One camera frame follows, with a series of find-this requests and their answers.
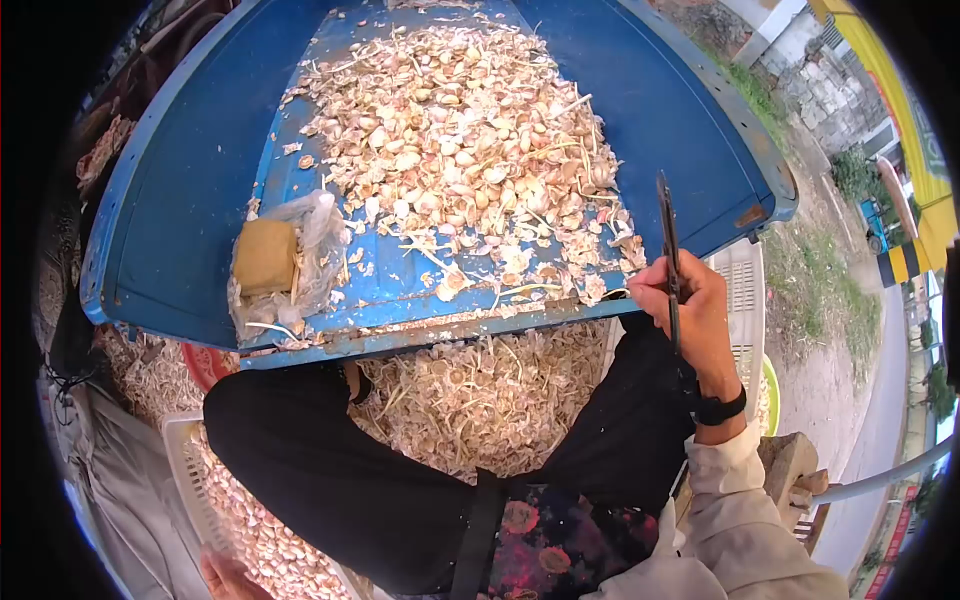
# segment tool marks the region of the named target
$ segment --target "hand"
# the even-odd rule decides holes
[[[247,567],[204,545],[200,572],[213,600],[274,600],[266,589],[247,578]]]
[[[679,306],[681,354],[697,372],[704,396],[733,401],[741,384],[727,329],[727,281],[686,250],[680,250],[679,263],[681,288],[690,294]],[[666,257],[661,256],[631,277],[627,287],[636,305],[670,337],[669,299],[655,287],[665,284],[666,276]]]

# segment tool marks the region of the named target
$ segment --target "plastic bag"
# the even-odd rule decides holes
[[[337,199],[330,192],[314,190],[308,195],[281,204],[260,215],[293,224],[297,232],[298,256],[301,257],[299,275],[291,292],[273,292],[244,297],[236,279],[227,285],[229,313],[237,330],[237,340],[243,342],[263,332],[262,327],[247,323],[279,321],[287,328],[327,308],[330,292],[343,267],[344,248],[348,243],[344,217],[337,208]],[[236,260],[236,242],[233,244]],[[291,301],[292,292],[296,297]]]

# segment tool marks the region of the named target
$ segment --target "black and yellow striped barrier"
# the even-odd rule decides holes
[[[890,251],[876,257],[876,265],[880,269],[880,280],[883,287],[892,287],[930,270],[930,262],[924,252],[924,244],[920,240],[911,240],[902,246],[891,248]]]

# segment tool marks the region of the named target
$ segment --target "blue vehicle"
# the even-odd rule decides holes
[[[860,213],[867,222],[867,244],[874,254],[883,254],[890,250],[883,226],[883,213],[876,198],[870,197],[860,203]]]
[[[330,17],[333,8],[344,18]],[[670,180],[680,245],[698,256],[743,237],[756,240],[771,222],[793,215],[796,184],[767,131],[719,68],[646,2],[488,0],[484,11],[528,34],[537,28],[560,72],[593,94],[604,134],[625,161],[617,184],[648,260],[662,247],[658,170]],[[281,341],[283,335],[270,330],[238,346],[227,282],[230,250],[251,196],[269,210],[320,186],[328,171],[325,164],[301,169],[296,156],[280,150],[316,143],[300,133],[315,107],[298,97],[278,109],[284,90],[314,62],[347,56],[360,36],[393,27],[415,31],[438,18],[486,27],[475,12],[387,11],[361,0],[241,3],[178,65],[118,159],[84,258],[82,303],[89,319],[244,352]],[[366,21],[385,29],[356,29]],[[603,235],[600,246],[608,249],[611,234]],[[474,285],[454,301],[441,301],[420,279],[436,265],[398,244],[373,230],[354,237],[347,253],[364,248],[376,271],[353,277],[337,310],[307,318],[325,344],[245,358],[242,367],[396,352],[636,310],[630,299],[594,306],[569,300],[507,318],[467,319],[494,306],[493,288]],[[535,250],[540,261],[558,252]],[[479,258],[457,259],[467,261],[465,273],[482,274],[490,261]],[[600,277],[607,289],[623,286],[619,272]],[[446,318],[448,324],[432,324]]]

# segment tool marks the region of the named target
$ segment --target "black wristwatch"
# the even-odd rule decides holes
[[[740,395],[733,402],[722,402],[718,397],[697,397],[692,402],[691,413],[698,423],[719,425],[731,417],[736,417],[746,407],[747,390],[741,385]]]

